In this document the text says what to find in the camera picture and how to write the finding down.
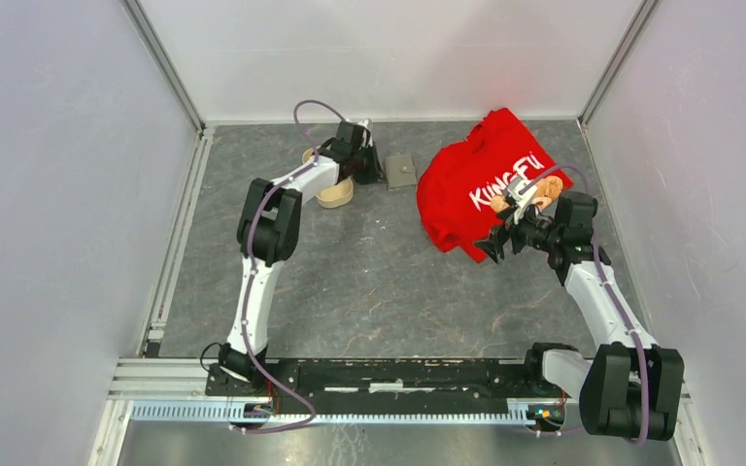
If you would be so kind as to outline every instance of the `round container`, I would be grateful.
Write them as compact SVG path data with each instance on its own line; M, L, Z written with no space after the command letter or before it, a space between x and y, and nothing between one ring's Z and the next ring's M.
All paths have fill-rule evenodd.
M313 156L313 150L305 150L301 155L301 162L307 163L311 156ZM322 189L319 194L316 194L316 202L326 209L335 209L344 206L351 199L353 199L353 180L350 178L346 178L331 187Z

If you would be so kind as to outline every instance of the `cable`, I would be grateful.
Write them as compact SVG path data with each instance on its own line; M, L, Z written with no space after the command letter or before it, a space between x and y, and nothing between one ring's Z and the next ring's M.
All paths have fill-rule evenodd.
M310 134L307 133L307 130L304 128L304 125L298 119L298 110L305 104L315 104L315 105L320 105L322 107L325 107L326 109L333 112L337 117L341 118L342 121L345 121L345 118L341 114L339 114L338 111L336 111L336 109L330 107L329 105L319 100L314 100L314 99L302 100L301 102L296 104L296 106L293 108L293 121L295 122L296 128L298 128L299 132L301 132L302 136L304 136L304 139L306 139L307 142L310 143L311 149L313 149L313 158L312 158L313 163L308 163L304 165L299 170L296 170L295 172L293 172L293 174L289 178L271 187L270 190L268 190L267 193L264 195L264 197L261 199L261 202L258 204L258 208L255 210L255 216L253 217L253 222L250 224L250 230L248 230L248 234L247 234L247 256L250 259L251 270L250 270L250 273L248 274L247 284L245 286L245 300L244 300L244 303L242 303L240 320L241 320L241 326L242 326L242 338L244 339L245 348L247 349L247 355L250 358L253 365L255 366L255 368L258 369L258 372L260 372L261 375L264 376L265 379L267 379L273 385L280 388L284 393L290 395L296 401L304 405L304 407L307 408L307 411L310 414L307 416L306 419L292 422L290 424L280 425L277 427L269 427L266 429L256 429L256 430L242 429L241 430L242 433L245 433L245 434L272 434L274 432L284 432L287 430L296 429L298 427L303 427L304 425L307 425L310 421L316 418L316 408L309 401L307 401L304 397L296 393L295 390L293 390L292 388L279 382L258 361L258 358L255 357L253 348L251 348L250 346L250 339L248 338L249 333L247 329L248 297L250 296L250 290L253 288L253 282L255 280L255 275L258 273L258 268L257 268L258 262L256 261L255 255L253 253L253 239L255 238L255 231L258 228L258 221L261 218L261 213L264 212L264 208L267 206L267 203L270 202L270 199L279 189L285 187L288 183L300 177L302 174L307 173L308 170L312 169L314 166L316 166L317 163L319 163L319 144L316 142L315 139L313 139L312 136L310 136Z
M198 363L201 364L201 368L204 369L204 372L208 374L210 374L210 368L204 367L204 355L207 354L207 351L209 351L210 348L214 347L215 345L219 345L219 348L221 348L221 343L213 342L210 345L204 347L204 349L201 351L201 355L198 356Z
M590 185L588 184L588 178L585 176L585 174L580 170L578 167L574 165L569 164L562 164L557 165L555 167L551 167L541 174L539 174L538 177L534 178L530 181L530 184L523 187L519 193L525 194L525 192L528 189L531 189L536 183L538 183L543 178L547 177L548 175L552 174L553 172L567 168L570 170L573 170L576 172L576 174L579 175L579 178L582 179L582 184L585 186L585 192L590 191ZM619 296L616 295L616 291L613 289L613 286L610 285L610 283L607 280L607 275L604 273L604 267L602 267L602 262L599 259L599 242L596 238L595 234L595 218L591 218L591 228L593 229L593 236L591 237L591 244L593 245L593 262L596 265L596 271L599 274L599 279L602 280L602 283L604 284L604 288L607 290L607 294L610 296L611 301L613 301L613 305L616 307L616 310L619 312L619 316L622 317L622 321L625 323L625 328L627 328L628 332L630 333L630 338L633 339L633 345L636 348L636 358L639 360L639 383L641 384L641 403L642 403L642 414L641 414L641 421L639 425L639 436L633 440L628 439L629 442L634 443L638 447L641 447L642 445L645 445L645 442L648 439L648 422L650 420L650 412L649 405L650 405L650 394L648 391L648 362L645 359L645 349L642 345L642 340L639 338L639 335L636 333L636 327L633 325L633 322L630 320L630 317L627 316L627 311L625 311L625 306L622 304L622 302L619 300Z

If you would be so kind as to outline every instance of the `white backdrop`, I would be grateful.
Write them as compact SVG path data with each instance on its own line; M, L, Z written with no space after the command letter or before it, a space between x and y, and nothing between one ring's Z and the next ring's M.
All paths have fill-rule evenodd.
M590 124L656 337L714 465L746 464L746 4L661 2Z
M0 465L86 464L193 139L120 2L0 0Z
M202 117L244 122L576 117L639 0L142 3Z

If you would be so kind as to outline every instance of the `red t-shirt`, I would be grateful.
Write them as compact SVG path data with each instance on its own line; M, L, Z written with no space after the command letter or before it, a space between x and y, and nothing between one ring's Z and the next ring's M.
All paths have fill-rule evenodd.
M556 165L507 109L490 112L465 141L443 148L419 179L417 202L430 241L442 252L461 247L476 262L485 254L473 242L498 224L491 199L514 176L536 178ZM561 170L564 189L573 185Z

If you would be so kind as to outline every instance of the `purple cable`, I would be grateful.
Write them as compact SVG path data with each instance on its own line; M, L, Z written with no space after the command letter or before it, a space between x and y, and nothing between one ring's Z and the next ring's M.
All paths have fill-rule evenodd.
M304 138L310 143L311 149L313 149L313 162L314 163L308 163L307 165L304 165L300 169L293 172L293 174L289 178L271 187L270 190L267 191L267 194L265 194L264 197L261 199L261 202L258 204L258 208L255 210L255 216L253 217L253 222L251 223L250 230L248 230L248 234L247 234L247 256L250 258L251 268L250 268L250 273L248 274L248 278L247 278L247 285L245 287L245 300L244 300L244 303L242 304L241 325L242 325L242 338L244 339L245 348L247 349L247 355L250 358L253 365L255 366L255 368L258 369L258 372L260 372L261 375L264 376L272 384L280 388L284 393L290 395L296 401L304 405L304 407L307 408L307 411L310 412L310 415L307 416L306 419L299 420L297 422L292 422L290 424L280 425L277 427L268 427L266 429L257 429L257 430L242 429L242 433L246 433L246 434L272 434L275 432L284 432L286 430L292 430L292 429L296 429L299 427L303 427L304 425L308 424L310 421L316 418L316 408L309 401L307 401L304 397L296 393L292 388L279 382L279 380L273 377L270 374L270 372L268 372L267 369L258 361L258 358L255 357L253 348L251 348L250 346L250 339L248 338L248 329L247 329L248 297L250 296L251 288L253 288L253 281L255 280L255 274L257 273L256 266L258 264L258 262L255 260L255 255L253 254L253 239L255 237L255 230L258 227L258 220L261 218L261 213L264 212L264 208L267 206L267 203L270 201L270 198L273 197L273 194L275 194L276 191L286 186L287 184L289 184L296 178L300 177L302 174L307 173L307 171L313 168L315 164L319 161L319 144L316 142L316 140L314 140L307 133L307 130L304 128L304 125L302 125L302 123L298 120L298 109L301 108L301 106L304 104L321 105L322 107L325 107L326 109L336 114L337 117L341 118L342 121L344 121L344 117L341 116L341 114L339 114L334 108L318 100L313 100L313 99L302 100L301 102L296 104L296 106L293 108L293 121L295 121L296 128L298 128L302 136L304 136Z
M567 168L570 170L573 170L576 172L576 174L579 175L579 178L582 179L582 184L585 186L585 192L588 192L590 190L590 185L588 184L588 178L585 176L585 174L582 172L582 170L579 169L579 167L576 167L575 165L557 165L555 167L551 167L544 172L542 172L538 177L534 178L530 181L530 184L523 187L522 190L519 191L520 194L525 194L528 189L531 189L536 183L538 183L543 178L547 177L548 175L552 174L553 172L560 170L562 168ZM616 310L619 312L619 315L622 317L622 321L625 323L625 327L630 333L630 338L633 339L633 345L636 347L636 358L639 360L639 382L642 385L641 386L641 403L642 403L642 416L641 421L639 425L639 437L637 437L635 440L628 439L629 442L632 442L634 445L641 447L642 445L645 445L645 441L648 439L648 422L650 421L650 413L648 412L648 408L650 405L650 395L648 392L648 362L645 359L645 349L642 345L642 340L639 338L639 335L636 333L636 327L633 325L633 322L630 320L630 317L627 316L627 312L625 311L625 306L622 304L622 302L619 300L619 296L616 295L616 291L613 289L613 286L610 285L610 282L607 281L607 276L604 273L604 267L602 267L602 262L599 259L599 242L595 235L595 227L594 227L594 219L591 219L591 228L593 228L593 236L591 237L591 244L593 245L593 263L596 265L596 271L599 274L599 278L602 280L602 283L604 283L604 288L607 290L608 295L610 296L611 301L613 301L613 305L616 307Z

